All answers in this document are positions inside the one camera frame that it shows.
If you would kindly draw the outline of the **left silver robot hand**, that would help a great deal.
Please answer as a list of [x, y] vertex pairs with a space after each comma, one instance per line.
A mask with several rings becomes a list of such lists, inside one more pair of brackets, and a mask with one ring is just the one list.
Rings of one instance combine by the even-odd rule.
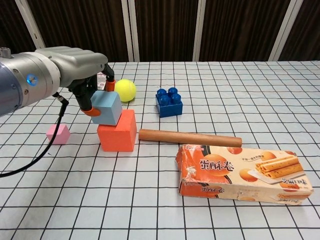
[[102, 53], [77, 47], [55, 46], [39, 48], [37, 53], [49, 58], [60, 71], [60, 86], [75, 96], [83, 113], [97, 117], [101, 111], [92, 106], [91, 97], [98, 90], [97, 74], [105, 75], [104, 91], [115, 89], [115, 74]]

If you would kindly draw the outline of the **light blue foam cube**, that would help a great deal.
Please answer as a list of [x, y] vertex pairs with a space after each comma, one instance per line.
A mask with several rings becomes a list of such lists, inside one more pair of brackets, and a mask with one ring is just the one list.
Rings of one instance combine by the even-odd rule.
[[122, 103], [115, 91], [97, 90], [91, 97], [92, 106], [100, 111], [92, 116], [92, 122], [98, 125], [116, 126], [122, 114]]

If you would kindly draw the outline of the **small pink foam cube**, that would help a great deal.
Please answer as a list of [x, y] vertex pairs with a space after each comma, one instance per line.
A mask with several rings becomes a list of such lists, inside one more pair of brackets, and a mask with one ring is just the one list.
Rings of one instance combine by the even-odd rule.
[[[56, 124], [51, 125], [51, 127], [49, 128], [49, 130], [46, 133], [46, 136], [48, 138], [48, 140], [50, 141], [53, 137], [53, 134], [55, 132], [56, 129]], [[68, 141], [70, 137], [70, 131], [68, 129], [68, 126], [66, 124], [60, 124], [56, 137], [53, 141], [53, 145], [65, 145]]]

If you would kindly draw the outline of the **brown medicine bottle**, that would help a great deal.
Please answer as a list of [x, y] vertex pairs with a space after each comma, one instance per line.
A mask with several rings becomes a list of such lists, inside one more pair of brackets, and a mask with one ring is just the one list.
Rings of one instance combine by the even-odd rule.
[[99, 72], [97, 74], [97, 89], [98, 90], [107, 90], [107, 85], [108, 85], [108, 78], [105, 74], [102, 72]]

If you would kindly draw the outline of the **yellow tennis ball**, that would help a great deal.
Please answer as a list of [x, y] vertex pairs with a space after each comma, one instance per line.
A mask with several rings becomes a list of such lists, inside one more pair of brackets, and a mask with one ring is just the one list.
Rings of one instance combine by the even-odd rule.
[[118, 93], [122, 102], [130, 102], [136, 96], [136, 86], [129, 79], [121, 79], [115, 83], [114, 91]]

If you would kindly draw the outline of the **large orange foam cube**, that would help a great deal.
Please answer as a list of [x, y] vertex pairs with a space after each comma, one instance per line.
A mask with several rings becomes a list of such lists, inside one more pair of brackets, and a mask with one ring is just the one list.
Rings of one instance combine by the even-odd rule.
[[123, 109], [116, 126], [100, 124], [97, 134], [104, 152], [132, 152], [137, 135], [135, 111]]

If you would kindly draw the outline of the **dark blue studded brick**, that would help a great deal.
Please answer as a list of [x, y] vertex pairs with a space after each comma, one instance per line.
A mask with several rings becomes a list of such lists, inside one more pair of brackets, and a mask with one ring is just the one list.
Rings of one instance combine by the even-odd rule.
[[169, 88], [168, 91], [163, 88], [158, 89], [155, 95], [155, 102], [160, 118], [182, 114], [183, 103], [181, 95], [175, 87]]

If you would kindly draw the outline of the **wooden rolling pin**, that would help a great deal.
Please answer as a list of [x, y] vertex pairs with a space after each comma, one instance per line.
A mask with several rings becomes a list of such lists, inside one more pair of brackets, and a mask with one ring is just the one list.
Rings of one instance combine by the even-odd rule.
[[138, 138], [144, 141], [179, 144], [209, 145], [236, 148], [240, 148], [242, 146], [242, 139], [240, 137], [166, 130], [140, 129]]

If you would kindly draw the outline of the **checked light blue tablecloth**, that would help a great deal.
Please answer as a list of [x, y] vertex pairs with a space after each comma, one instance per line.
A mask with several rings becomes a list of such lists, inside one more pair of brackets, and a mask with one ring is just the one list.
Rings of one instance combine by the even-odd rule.
[[[181, 196], [176, 144], [137, 140], [104, 152], [97, 126], [69, 101], [65, 145], [0, 178], [0, 240], [320, 240], [320, 60], [112, 62], [134, 81], [138, 129], [235, 136], [246, 148], [291, 151], [314, 192], [301, 205]], [[158, 89], [182, 114], [162, 117]]]

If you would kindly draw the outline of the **orange egg roll box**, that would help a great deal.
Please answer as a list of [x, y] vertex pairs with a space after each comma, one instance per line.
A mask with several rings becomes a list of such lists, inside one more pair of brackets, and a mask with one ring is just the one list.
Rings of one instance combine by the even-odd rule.
[[314, 192], [291, 151], [184, 144], [175, 160], [182, 196], [299, 205]]

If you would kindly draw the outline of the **white double screen frame post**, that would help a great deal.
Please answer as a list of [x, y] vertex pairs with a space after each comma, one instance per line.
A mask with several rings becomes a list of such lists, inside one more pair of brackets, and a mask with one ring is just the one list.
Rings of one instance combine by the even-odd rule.
[[135, 0], [121, 0], [128, 60], [140, 61], [139, 38]]

